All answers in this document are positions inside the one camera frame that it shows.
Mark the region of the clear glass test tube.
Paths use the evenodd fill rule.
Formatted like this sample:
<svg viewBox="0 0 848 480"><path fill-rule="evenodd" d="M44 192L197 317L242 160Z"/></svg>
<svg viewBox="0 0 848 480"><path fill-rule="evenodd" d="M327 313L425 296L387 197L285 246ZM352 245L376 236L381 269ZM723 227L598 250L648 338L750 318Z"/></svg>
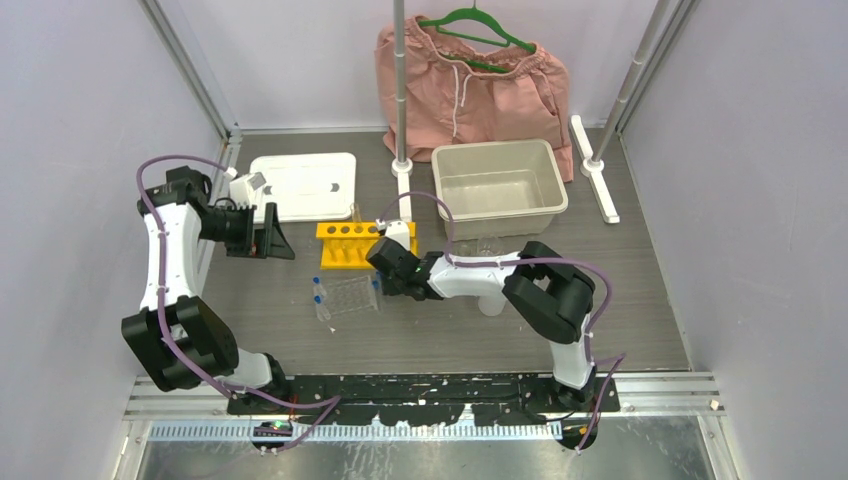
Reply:
<svg viewBox="0 0 848 480"><path fill-rule="evenodd" d="M357 203L353 203L351 205L350 221L354 224L361 224L362 223L361 210L360 210L360 207Z"/></svg>

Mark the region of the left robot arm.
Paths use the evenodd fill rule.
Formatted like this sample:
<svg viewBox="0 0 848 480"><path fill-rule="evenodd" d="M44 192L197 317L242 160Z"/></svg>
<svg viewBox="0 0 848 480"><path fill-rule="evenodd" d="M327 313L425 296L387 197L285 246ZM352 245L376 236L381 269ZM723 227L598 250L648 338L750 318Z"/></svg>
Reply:
<svg viewBox="0 0 848 480"><path fill-rule="evenodd" d="M162 391L207 384L233 400L252 395L265 411L285 409L292 388L270 354L237 345L232 330L202 299L199 248L220 243L230 257L293 260L270 188L260 174L232 174L238 189L226 205L210 201L210 178L183 166L164 184L143 187L138 210L148 233L148 274L136 314L121 321L122 336Z"/></svg>

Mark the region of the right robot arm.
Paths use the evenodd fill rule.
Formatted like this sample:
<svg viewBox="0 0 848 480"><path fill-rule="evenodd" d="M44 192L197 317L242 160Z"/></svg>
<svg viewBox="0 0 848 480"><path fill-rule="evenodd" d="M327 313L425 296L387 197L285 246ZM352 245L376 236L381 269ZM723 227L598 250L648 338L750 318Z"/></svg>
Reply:
<svg viewBox="0 0 848 480"><path fill-rule="evenodd" d="M432 251L418 257L400 242L381 238L365 259L381 275L388 296L416 301L474 297L487 316L512 306L548 342L558 403L577 411L602 399L592 330L609 307L612 285L594 266L567 259L539 241L497 256Z"/></svg>

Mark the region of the blue capped tube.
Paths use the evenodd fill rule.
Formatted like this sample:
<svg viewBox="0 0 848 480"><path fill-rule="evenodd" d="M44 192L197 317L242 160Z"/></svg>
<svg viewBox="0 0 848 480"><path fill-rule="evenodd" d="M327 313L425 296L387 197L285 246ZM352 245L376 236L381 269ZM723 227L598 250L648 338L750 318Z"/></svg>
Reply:
<svg viewBox="0 0 848 480"><path fill-rule="evenodd" d="M382 312L383 309L384 309L385 300L384 300L381 281L378 278L374 278L372 280L372 287L373 287L374 296L375 296L375 310L377 312Z"/></svg>
<svg viewBox="0 0 848 480"><path fill-rule="evenodd" d="M322 283L321 279L319 277L314 277L312 279L312 284L313 284L313 295L314 295L315 303L316 304L324 303L326 298L327 298L328 292L325 289L324 284Z"/></svg>
<svg viewBox="0 0 848 480"><path fill-rule="evenodd" d="M315 295L313 297L313 300L315 304L317 318L321 322L329 321L332 318L332 315L325 304L324 298L321 295Z"/></svg>

